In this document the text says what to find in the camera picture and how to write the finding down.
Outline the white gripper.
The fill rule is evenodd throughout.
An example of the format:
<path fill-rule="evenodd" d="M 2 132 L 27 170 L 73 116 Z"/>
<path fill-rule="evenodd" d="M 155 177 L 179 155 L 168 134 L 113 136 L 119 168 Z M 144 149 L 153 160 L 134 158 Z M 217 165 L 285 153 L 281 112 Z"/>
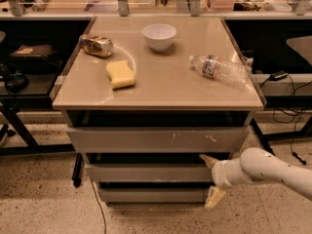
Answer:
<path fill-rule="evenodd" d="M 240 159 L 217 161 L 209 155 L 200 154 L 199 157 L 205 162 L 209 169 L 212 169 L 212 179 L 216 186 L 209 188 L 205 208 L 215 207 L 226 195 L 224 189 L 241 184 L 251 184 L 253 181 L 241 167 Z"/>

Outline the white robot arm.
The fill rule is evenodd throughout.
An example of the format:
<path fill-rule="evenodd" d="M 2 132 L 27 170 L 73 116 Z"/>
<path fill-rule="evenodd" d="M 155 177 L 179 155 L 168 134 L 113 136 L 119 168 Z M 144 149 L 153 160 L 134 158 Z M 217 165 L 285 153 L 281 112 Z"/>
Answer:
<path fill-rule="evenodd" d="M 217 160 L 200 154 L 211 170 L 212 181 L 205 203 L 206 209 L 215 207 L 234 186 L 280 183 L 308 200 L 312 200 L 312 171 L 286 163 L 264 149 L 245 149 L 238 158 Z"/>

